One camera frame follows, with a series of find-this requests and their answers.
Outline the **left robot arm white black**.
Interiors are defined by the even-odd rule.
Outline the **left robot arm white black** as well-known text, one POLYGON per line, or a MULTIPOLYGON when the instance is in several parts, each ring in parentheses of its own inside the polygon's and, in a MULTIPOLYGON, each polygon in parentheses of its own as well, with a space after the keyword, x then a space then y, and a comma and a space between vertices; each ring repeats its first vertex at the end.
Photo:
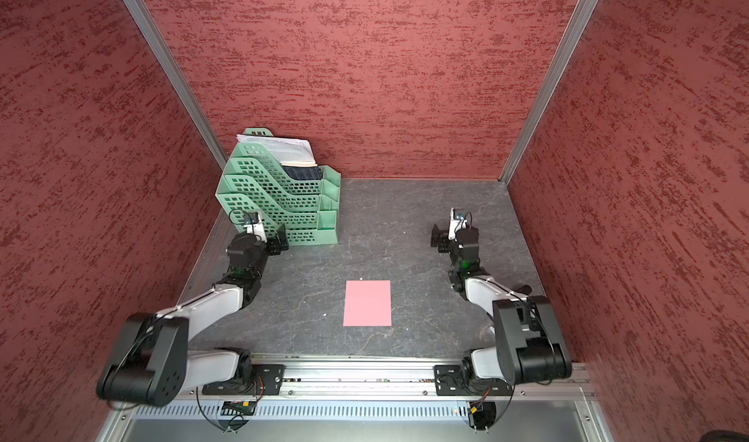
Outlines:
POLYGON ((251 305, 268 258, 288 249, 284 225, 274 234, 259 224, 248 225, 226 248, 227 272, 208 291, 171 309, 129 316, 99 377, 99 399, 164 407, 181 392, 205 385, 254 389, 259 377, 249 350, 191 350, 189 343, 251 305))

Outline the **pink square paper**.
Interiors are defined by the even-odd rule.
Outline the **pink square paper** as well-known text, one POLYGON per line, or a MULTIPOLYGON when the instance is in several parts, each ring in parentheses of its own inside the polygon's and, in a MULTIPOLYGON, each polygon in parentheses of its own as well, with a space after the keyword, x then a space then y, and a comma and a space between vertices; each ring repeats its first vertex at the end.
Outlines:
POLYGON ((389 280, 346 282, 344 327, 390 327, 391 325, 392 299, 389 280))

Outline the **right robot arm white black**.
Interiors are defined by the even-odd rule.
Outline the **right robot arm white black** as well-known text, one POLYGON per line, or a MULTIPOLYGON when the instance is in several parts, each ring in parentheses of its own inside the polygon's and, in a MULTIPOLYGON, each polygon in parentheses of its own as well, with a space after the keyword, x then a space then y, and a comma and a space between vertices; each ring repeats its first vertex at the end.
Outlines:
POLYGON ((514 387, 571 377, 573 360, 550 301, 530 289, 504 286, 483 268, 479 229, 464 223, 452 229, 435 225, 430 246, 450 256, 454 291, 493 322, 495 344, 468 352, 462 364, 466 379, 514 387))

